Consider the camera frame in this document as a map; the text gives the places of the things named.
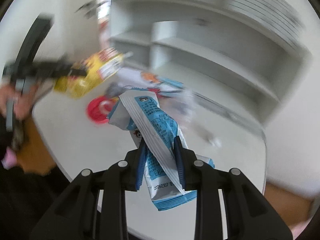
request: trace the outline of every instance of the human hand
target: human hand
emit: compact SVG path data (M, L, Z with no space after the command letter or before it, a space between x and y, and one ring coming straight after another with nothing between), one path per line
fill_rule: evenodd
M11 85L5 85L0 88L0 111L1 114L6 116L6 106L7 100L13 99L14 106L13 112L18 120L25 119L29 113L30 109L33 105L33 100L38 90L37 85L33 85L30 88L30 92L27 94L21 94L20 92L16 92L14 87Z

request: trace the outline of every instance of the blue gripper pad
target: blue gripper pad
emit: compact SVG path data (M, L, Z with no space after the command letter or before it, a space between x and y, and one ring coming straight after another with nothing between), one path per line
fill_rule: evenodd
M141 149L140 159L137 166L136 190L139 190L140 186L142 185L144 166L146 164L146 155L147 155L147 147L146 147L146 144L144 144Z
M185 189L186 187L185 172L184 172L184 166L183 166L183 161L182 161L180 147L179 147L179 145L181 145L181 142L179 143L178 139L180 140L180 138L176 136L173 140L173 149L174 149L173 153L174 153L174 157L177 164L180 184L182 188Z

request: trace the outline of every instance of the metal bolt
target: metal bolt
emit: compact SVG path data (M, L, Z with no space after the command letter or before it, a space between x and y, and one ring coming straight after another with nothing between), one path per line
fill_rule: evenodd
M203 166L203 161L200 161L200 160L196 160L193 162L194 166L197 166L197 167L202 167Z
M233 168L233 169L231 170L231 173L232 173L233 175L238 176L238 175L240 175L241 171L240 171L239 169L237 169L237 168Z
M91 174L91 171L89 169L84 169L83 171L81 171L81 175L86 177L89 176Z
M118 162L118 166L119 167L126 167L128 165L128 162L127 161L119 161Z

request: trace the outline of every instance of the blue and white snack package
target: blue and white snack package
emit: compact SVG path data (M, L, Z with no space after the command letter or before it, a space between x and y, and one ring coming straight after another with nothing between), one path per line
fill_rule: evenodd
M131 89L119 98L109 113L109 124L129 130L137 147L144 138L148 147L144 175L154 205L161 211L194 199L196 191L185 192L180 184L172 151L176 136L188 148L177 122L159 108L154 92ZM210 158L197 158L213 166Z
M140 131L130 131L130 134L135 145L139 147L142 139ZM202 160L214 168L212 159L197 154L196 157L198 160ZM144 177L146 179L151 201L159 211L182 205L193 200L197 196L196 190L186 191L186 194L182 195L170 181L157 159L148 149L144 168Z

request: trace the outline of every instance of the cartoon character print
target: cartoon character print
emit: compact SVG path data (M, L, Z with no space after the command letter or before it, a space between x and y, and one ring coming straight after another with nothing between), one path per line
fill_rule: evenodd
M160 84L161 83L161 81L158 80L157 76L153 75L152 73L142 72L141 77L144 80L149 81L151 84Z
M149 98L139 98L139 100L140 100L141 102L146 102L146 101L148 101L148 99L149 99Z
M139 130L135 130L133 133L137 138L142 138L142 134L140 133Z

